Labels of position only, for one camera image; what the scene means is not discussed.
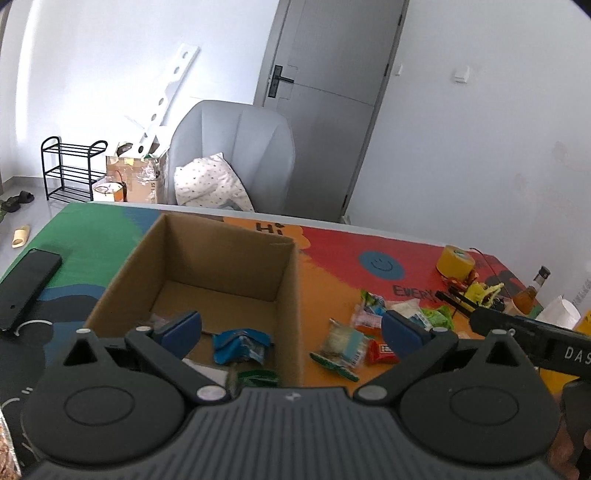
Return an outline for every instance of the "black shoe rack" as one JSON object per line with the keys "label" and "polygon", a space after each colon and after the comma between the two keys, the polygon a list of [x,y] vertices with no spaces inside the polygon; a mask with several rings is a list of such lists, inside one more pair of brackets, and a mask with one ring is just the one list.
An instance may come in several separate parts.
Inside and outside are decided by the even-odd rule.
{"label": "black shoe rack", "polygon": [[[108,143],[104,140],[90,146],[62,143],[60,137],[49,137],[41,144],[41,164],[43,165],[43,183],[47,200],[62,202],[91,202],[92,185],[105,176],[104,171],[92,170],[90,159],[105,153]],[[46,154],[57,154],[58,165],[46,170]],[[64,162],[64,157],[82,157],[87,159],[87,167],[76,167]],[[50,190],[47,179],[59,179],[60,186]]]}

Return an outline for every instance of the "smartphone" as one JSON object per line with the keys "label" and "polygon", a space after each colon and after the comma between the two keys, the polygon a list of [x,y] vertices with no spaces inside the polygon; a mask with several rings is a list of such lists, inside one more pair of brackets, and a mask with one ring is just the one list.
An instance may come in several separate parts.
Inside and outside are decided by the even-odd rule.
{"label": "smartphone", "polygon": [[32,248],[0,283],[0,330],[16,329],[57,269],[61,256]]}

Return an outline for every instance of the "white wall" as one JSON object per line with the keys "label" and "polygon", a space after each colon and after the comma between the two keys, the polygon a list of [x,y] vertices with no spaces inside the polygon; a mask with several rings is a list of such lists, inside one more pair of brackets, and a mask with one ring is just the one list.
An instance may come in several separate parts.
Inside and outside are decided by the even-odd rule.
{"label": "white wall", "polygon": [[252,103],[278,0],[17,0],[0,59],[0,168],[41,176],[51,135],[135,140],[146,103],[183,42],[201,52],[168,119],[198,99]]}
{"label": "white wall", "polygon": [[352,223],[480,248],[526,282],[544,264],[541,299],[574,298],[591,260],[591,20],[570,0],[410,0],[396,63]]}

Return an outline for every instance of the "painted table surface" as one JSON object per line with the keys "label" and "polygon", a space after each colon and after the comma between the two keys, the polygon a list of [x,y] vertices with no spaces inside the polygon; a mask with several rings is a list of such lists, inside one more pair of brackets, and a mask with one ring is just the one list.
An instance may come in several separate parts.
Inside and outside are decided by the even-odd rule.
{"label": "painted table surface", "polygon": [[[128,255],[161,212],[154,208],[70,204],[25,247],[15,263],[31,248],[59,253],[63,265],[43,291],[20,328],[26,348],[0,358],[0,406],[9,424],[11,409],[22,405],[43,369],[81,327]],[[435,264],[441,247],[381,236],[359,235],[326,228],[289,225],[258,219],[211,217],[273,235],[292,237],[300,249],[301,322],[306,386],[342,385],[350,391],[385,371],[388,366],[363,366],[359,383],[326,371],[307,353],[318,349],[329,329],[329,318],[349,323],[360,301],[360,289],[388,300],[417,298],[421,306],[439,306],[437,290],[444,288]],[[509,293],[521,283],[495,257],[473,253],[480,279],[497,283]],[[457,332],[477,338],[465,317],[454,318]],[[19,446],[20,432],[13,433]]]}

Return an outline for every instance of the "cardboard carton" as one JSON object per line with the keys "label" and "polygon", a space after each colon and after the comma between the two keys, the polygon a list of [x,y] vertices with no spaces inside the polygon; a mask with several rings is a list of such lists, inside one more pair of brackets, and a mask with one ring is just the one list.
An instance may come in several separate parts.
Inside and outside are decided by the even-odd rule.
{"label": "cardboard carton", "polygon": [[107,157],[106,179],[124,182],[130,203],[166,203],[161,158]]}
{"label": "cardboard carton", "polygon": [[[212,334],[253,328],[271,335],[264,368],[282,386],[303,382],[298,250],[264,235],[186,213],[163,213],[112,280],[86,322],[98,336],[123,336],[152,313],[197,310],[203,334],[189,358],[213,363]],[[260,368],[248,362],[240,369]]]}

